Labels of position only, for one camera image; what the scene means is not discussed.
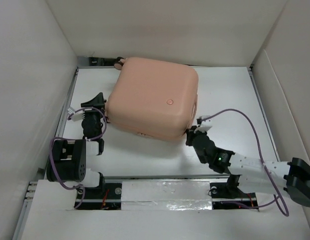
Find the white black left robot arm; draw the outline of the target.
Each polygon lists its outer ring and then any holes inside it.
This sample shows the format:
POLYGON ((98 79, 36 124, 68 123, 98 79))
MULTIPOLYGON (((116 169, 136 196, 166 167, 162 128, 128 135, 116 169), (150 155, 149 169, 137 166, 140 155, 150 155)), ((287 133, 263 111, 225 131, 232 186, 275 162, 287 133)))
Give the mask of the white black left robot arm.
POLYGON ((86 188, 95 198, 105 195, 106 186, 100 182, 101 174, 87 173, 87 160, 90 156, 100 156, 104 151, 106 102, 100 92, 91 100, 81 103, 79 109, 68 108, 67 120, 80 121, 83 136, 80 139, 55 137, 51 140, 46 171, 48 181, 58 182, 63 188, 76 190, 82 196, 86 188))

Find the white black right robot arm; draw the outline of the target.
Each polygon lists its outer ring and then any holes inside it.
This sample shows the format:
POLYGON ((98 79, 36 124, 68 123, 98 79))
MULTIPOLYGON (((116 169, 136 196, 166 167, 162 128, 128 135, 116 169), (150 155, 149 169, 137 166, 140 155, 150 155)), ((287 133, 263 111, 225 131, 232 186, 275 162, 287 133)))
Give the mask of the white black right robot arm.
POLYGON ((290 198, 310 208, 310 165, 294 157, 291 161, 266 161, 219 148, 207 135, 207 127, 186 130, 186 145, 193 147, 199 161, 219 174, 228 174, 227 193, 264 193, 290 198))

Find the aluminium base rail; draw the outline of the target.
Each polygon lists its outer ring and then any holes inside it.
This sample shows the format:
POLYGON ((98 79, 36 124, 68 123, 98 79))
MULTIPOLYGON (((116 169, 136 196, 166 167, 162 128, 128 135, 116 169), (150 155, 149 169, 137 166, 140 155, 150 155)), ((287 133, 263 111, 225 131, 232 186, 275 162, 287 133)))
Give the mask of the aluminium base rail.
POLYGON ((32 210, 104 212, 210 211, 226 198, 218 194, 225 180, 109 179, 87 172, 85 193, 40 180, 30 202, 32 210))

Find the pink hard-shell suitcase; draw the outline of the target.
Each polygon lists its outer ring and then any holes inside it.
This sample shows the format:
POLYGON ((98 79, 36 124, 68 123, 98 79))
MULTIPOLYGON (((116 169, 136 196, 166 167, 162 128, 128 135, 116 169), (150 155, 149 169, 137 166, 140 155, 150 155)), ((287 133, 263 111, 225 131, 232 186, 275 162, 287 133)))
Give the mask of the pink hard-shell suitcase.
POLYGON ((120 74, 106 103, 109 122, 150 138, 182 138, 197 110, 196 70, 141 57, 119 59, 114 67, 120 74))

